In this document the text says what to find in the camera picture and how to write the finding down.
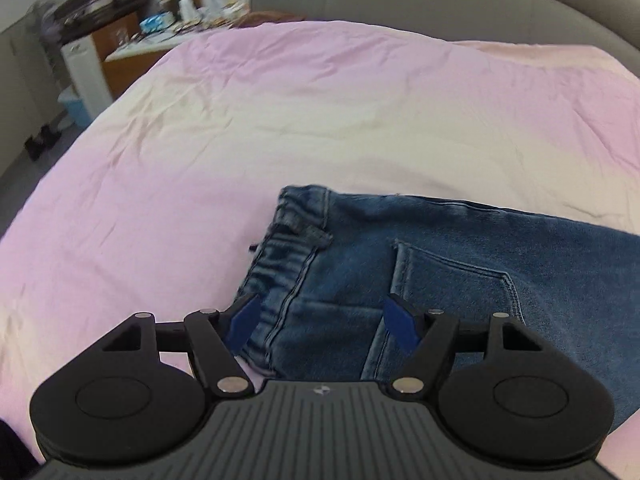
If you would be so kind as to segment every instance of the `floor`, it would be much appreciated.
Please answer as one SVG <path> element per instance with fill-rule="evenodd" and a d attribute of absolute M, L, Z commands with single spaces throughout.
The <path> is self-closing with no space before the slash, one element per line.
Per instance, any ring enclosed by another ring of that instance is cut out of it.
<path fill-rule="evenodd" d="M 40 179 L 56 165 L 82 131 L 77 126 L 63 130 L 62 137 L 53 149 L 43 153 L 37 162 L 32 162 L 27 153 L 22 152 L 0 176 L 0 238 L 36 189 Z"/>

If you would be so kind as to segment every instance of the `ribbed black surface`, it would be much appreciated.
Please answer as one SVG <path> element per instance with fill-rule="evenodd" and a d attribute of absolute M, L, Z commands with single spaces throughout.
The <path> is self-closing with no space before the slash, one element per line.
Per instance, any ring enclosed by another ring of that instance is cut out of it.
<path fill-rule="evenodd" d="M 221 403 L 182 448 L 127 470 L 52 462 L 34 480 L 599 480 L 595 463 L 522 472 L 458 449 L 420 404 L 373 383 L 270 382 L 250 400 Z"/>

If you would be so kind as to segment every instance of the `jeans back pocket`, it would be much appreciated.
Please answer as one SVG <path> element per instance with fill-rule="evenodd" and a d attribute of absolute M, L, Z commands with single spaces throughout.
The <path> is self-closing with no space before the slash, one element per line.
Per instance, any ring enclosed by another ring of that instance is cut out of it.
<path fill-rule="evenodd" d="M 396 245 L 390 293 L 421 311 L 437 308 L 466 321 L 487 322 L 494 312 L 522 320 L 520 301 L 508 273 L 446 258 L 400 240 Z M 405 358 L 382 320 L 361 379 L 387 381 Z"/>

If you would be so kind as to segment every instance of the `blue denim jeans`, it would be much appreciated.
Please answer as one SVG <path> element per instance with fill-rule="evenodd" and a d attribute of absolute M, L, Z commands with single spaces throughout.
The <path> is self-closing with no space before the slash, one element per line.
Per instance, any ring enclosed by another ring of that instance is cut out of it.
<path fill-rule="evenodd" d="M 399 294 L 487 322 L 507 312 L 614 397 L 640 406 L 640 237 L 550 216 L 415 196 L 287 187 L 241 294 L 263 298 L 242 355 L 287 380 L 386 381 L 405 355 L 382 321 Z"/>

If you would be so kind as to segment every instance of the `belt loop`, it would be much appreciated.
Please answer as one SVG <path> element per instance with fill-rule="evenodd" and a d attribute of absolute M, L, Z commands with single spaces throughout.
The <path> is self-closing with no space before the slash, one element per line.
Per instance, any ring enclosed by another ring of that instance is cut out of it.
<path fill-rule="evenodd" d="M 278 209 L 273 224 L 291 229 L 294 234 L 304 238 L 310 245 L 319 249 L 326 249 L 334 239 L 329 233 L 306 222 L 291 210 Z"/>

